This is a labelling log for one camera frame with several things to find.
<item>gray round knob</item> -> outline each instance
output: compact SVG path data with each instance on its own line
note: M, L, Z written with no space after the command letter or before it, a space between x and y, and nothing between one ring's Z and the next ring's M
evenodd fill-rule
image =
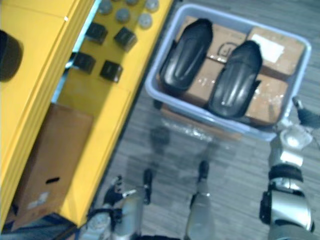
M100 14L107 15L112 12L112 9L113 8L112 8L112 4L111 4L110 0L102 0L100 2L98 11Z
M145 8L151 13L156 12L159 9L159 0L146 0Z
M115 19L120 23L124 24L130 19L130 12L126 8L119 9L115 14Z
M142 13L139 16L138 23L141 28L148 29L152 25L152 17L149 13Z
M136 5L138 3L138 0L125 0L125 2L128 5Z

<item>gray floor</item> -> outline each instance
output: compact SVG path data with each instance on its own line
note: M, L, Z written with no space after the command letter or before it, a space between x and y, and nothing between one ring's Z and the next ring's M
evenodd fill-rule
M320 113L320 0L198 0L228 13L252 19L306 37L312 56L299 95L311 110ZM296 120L293 111L290 116ZM209 189L215 216L216 239L265 240L268 226L258 218L262 192L268 183L268 143L243 137L222 140L209 134L203 139L179 131L183 124L169 121L154 108L143 89L127 128L119 141L106 176L97 193L100 205L111 179L121 174L127 188L141 183L142 173L156 171L152 204L145 208L143 233L181 238L195 189L197 166L210 161ZM166 126L169 144L151 137ZM303 173L320 236L320 150L313 143L304 150Z

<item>white sticker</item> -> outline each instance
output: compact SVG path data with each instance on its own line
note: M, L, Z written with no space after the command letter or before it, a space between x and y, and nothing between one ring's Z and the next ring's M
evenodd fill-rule
M260 45L262 58L266 61L275 63L278 61L281 54L284 53L284 46L274 41L270 41L258 34L254 34L251 39Z
M36 206L38 206L38 201L32 201L28 204L27 208L28 210L34 209Z
M48 191L40 193L38 200L30 202L27 206L27 209L28 210L34 209L35 207L38 207L38 206L44 204L47 201L48 196L49 196Z
M48 191L41 193L38 199L38 205L44 204L47 201L48 196Z

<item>brown cardboard box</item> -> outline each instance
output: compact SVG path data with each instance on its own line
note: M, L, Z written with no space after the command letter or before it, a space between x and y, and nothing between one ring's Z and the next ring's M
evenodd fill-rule
M199 107L207 104L216 79L223 68L224 64L207 58L182 99Z
M13 230L62 205L92 123L91 116L50 105L13 199Z
M186 26L196 20L197 18L192 16L185 18L176 36L176 41L180 39ZM217 24L212 25L212 30L213 41L207 52L207 57L221 63L226 63L232 51L246 40L247 35Z
M245 116L253 123L270 125L277 122L288 84L285 81L259 74L261 81L256 89Z
M305 48L302 42L260 27L254 27L247 39L260 45L263 57L262 74L286 79L295 73Z

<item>blue plastic bin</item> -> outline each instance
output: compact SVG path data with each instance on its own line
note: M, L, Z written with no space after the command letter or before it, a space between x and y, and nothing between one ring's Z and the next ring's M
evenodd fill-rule
M238 132L244 135L250 135L265 141L270 141L271 139L273 139L275 134L273 132L272 126L252 127L241 122L223 119L221 117L213 115L212 113L201 107L192 105L186 101L175 98L159 89L156 80L156 75L157 73L159 73L160 67L162 66L170 50L172 42L178 34L179 29L187 16L195 18L207 18L215 24L225 26L227 28L245 33L247 35L250 33L253 27L261 27L297 39L305 45L304 52L296 67L294 75L292 75L287 80L288 88L283 98L283 106L279 120L282 120L283 118L287 118L289 116L289 113L293 106L291 99L297 94L301 82L303 80L304 72L306 70L311 55L311 45L308 42L308 40L290 32L282 31L280 29L260 24L258 22L251 21L233 14L218 11L197 4L187 3L182 5L175 13L173 20L168 28L168 31L164 36L161 45L159 46L154 62L146 77L145 88L148 94L152 98L167 104L168 107L176 113L185 115L189 118L195 119L197 121L209 125L223 128L230 132Z

